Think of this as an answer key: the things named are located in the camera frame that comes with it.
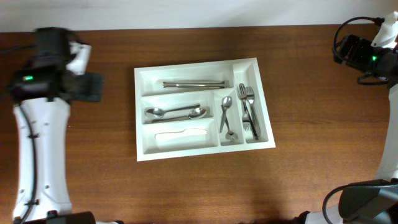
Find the white plastic knife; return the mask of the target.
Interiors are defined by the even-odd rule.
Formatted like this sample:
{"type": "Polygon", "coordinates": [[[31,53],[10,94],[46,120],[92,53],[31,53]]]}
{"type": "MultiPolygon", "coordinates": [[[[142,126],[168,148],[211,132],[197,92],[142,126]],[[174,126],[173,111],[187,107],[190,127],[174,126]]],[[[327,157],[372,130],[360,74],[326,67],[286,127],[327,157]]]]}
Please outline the white plastic knife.
{"type": "Polygon", "coordinates": [[[183,131],[175,131],[168,133],[157,133],[154,135],[156,141],[172,141],[174,139],[180,139],[192,136],[202,136],[208,134],[208,131],[200,128],[188,128],[183,131]]]}

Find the silver fork long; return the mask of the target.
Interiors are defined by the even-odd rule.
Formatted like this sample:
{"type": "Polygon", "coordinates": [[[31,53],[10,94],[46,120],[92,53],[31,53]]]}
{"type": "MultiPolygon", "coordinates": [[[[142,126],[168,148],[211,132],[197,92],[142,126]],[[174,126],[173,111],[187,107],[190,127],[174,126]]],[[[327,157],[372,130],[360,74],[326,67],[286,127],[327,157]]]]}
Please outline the silver fork long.
{"type": "Polygon", "coordinates": [[[257,140],[256,139],[256,129],[254,127],[254,123],[252,121],[251,115],[250,115],[248,107],[246,105],[247,96],[246,96],[246,89],[245,89],[245,86],[244,86],[243,83],[240,83],[237,86],[237,96],[238,96],[238,98],[241,101],[241,104],[242,104],[242,107],[243,107],[243,114],[247,113],[249,115],[249,120],[250,120],[250,124],[251,124],[251,132],[252,132],[253,138],[255,140],[257,140]]]}

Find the white plastic cutlery tray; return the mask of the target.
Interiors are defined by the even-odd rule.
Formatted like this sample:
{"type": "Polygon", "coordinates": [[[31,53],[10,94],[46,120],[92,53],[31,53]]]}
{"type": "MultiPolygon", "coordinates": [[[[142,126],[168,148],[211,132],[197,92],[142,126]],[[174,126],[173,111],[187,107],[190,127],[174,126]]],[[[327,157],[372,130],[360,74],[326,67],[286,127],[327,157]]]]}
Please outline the white plastic cutlery tray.
{"type": "MultiPolygon", "coordinates": [[[[261,74],[256,58],[226,60],[218,62],[189,63],[162,67],[136,68],[135,110],[136,110],[136,147],[137,160],[149,161],[173,157],[198,156],[223,152],[248,151],[275,147],[261,74]],[[162,82],[200,81],[228,82],[229,88],[164,88],[162,82]],[[243,83],[254,90],[255,108],[261,137],[253,138],[251,131],[245,131],[242,123],[243,107],[237,96],[237,86],[243,83]],[[232,97],[232,105],[227,110],[229,128],[238,135],[230,141],[225,138],[227,127],[220,133],[221,100],[232,97]],[[199,108],[207,109],[201,119],[178,119],[161,123],[145,115],[149,108],[163,110],[200,104],[199,108]],[[200,128],[208,131],[202,136],[192,136],[172,141],[156,141],[157,133],[183,131],[188,128],[200,128]]],[[[161,119],[186,116],[193,109],[167,113],[161,119]]]]}

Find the silver fork short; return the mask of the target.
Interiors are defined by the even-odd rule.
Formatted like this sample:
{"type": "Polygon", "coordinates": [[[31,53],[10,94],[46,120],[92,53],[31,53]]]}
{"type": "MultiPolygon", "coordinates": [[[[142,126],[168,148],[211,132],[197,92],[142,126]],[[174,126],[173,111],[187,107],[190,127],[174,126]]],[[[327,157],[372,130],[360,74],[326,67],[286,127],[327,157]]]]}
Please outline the silver fork short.
{"type": "Polygon", "coordinates": [[[244,113],[242,115],[242,122],[243,122],[243,128],[245,131],[250,131],[251,130],[251,124],[249,120],[249,115],[247,113],[244,113]]]}

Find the small dark-handled spoon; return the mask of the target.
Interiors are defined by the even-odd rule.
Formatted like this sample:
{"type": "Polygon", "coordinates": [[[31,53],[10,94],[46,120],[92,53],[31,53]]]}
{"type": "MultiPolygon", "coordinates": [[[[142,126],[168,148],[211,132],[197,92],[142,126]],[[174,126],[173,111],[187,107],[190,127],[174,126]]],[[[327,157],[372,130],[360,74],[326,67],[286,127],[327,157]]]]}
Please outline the small dark-handled spoon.
{"type": "Polygon", "coordinates": [[[223,131],[223,127],[226,124],[227,110],[231,107],[232,102],[233,102],[232,97],[230,97],[230,96],[226,96],[221,100],[222,115],[221,115],[221,122],[220,122],[220,133],[223,131]]]}

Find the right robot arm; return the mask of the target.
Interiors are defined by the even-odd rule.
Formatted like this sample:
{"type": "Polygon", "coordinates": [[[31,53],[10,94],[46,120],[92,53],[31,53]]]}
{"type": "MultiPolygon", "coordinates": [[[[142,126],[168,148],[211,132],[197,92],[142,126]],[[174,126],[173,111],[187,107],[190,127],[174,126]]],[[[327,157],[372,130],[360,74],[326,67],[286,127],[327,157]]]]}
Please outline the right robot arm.
{"type": "Polygon", "coordinates": [[[357,82],[388,87],[389,111],[381,160],[371,180],[336,187],[317,212],[296,223],[397,223],[397,43],[394,37],[367,40],[347,35],[335,44],[334,60],[362,72],[357,82]]]}

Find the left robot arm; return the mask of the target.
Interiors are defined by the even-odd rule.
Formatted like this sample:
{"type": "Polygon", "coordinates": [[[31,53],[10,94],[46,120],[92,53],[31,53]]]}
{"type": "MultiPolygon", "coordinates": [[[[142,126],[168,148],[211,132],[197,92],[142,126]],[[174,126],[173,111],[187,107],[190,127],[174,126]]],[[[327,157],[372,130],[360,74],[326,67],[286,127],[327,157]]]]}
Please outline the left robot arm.
{"type": "Polygon", "coordinates": [[[34,31],[35,54],[7,86],[19,137],[19,181],[13,223],[96,223],[72,211],[65,171],[65,136],[73,101],[99,102],[103,76],[86,71],[91,45],[74,31],[34,31]]]}

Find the small silver teaspoon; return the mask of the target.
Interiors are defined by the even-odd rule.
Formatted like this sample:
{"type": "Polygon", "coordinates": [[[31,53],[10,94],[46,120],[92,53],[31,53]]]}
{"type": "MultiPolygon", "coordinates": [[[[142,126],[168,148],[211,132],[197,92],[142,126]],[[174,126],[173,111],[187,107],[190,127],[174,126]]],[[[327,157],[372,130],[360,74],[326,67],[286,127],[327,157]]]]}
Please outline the small silver teaspoon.
{"type": "Polygon", "coordinates": [[[237,140],[238,139],[238,135],[236,134],[236,133],[234,133],[230,128],[229,128],[229,123],[228,123],[228,118],[227,118],[227,120],[226,120],[226,127],[227,127],[227,133],[226,133],[226,135],[225,135],[225,138],[227,139],[227,140],[230,140],[230,141],[235,141],[235,140],[237,140]]]}

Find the silver spoon dark handle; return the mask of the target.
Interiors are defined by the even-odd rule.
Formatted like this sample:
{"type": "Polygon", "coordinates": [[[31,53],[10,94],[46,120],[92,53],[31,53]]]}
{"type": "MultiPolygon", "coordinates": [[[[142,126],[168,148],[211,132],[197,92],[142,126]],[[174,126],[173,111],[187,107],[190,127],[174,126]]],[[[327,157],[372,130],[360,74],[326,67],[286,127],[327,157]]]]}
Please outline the silver spoon dark handle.
{"type": "Polygon", "coordinates": [[[145,110],[145,115],[150,119],[160,119],[160,118],[163,118],[169,112],[195,109],[198,107],[200,107],[200,104],[184,106],[184,107],[179,107],[179,108],[173,108],[173,109],[168,109],[168,110],[163,110],[160,108],[149,108],[149,109],[145,110]]]}

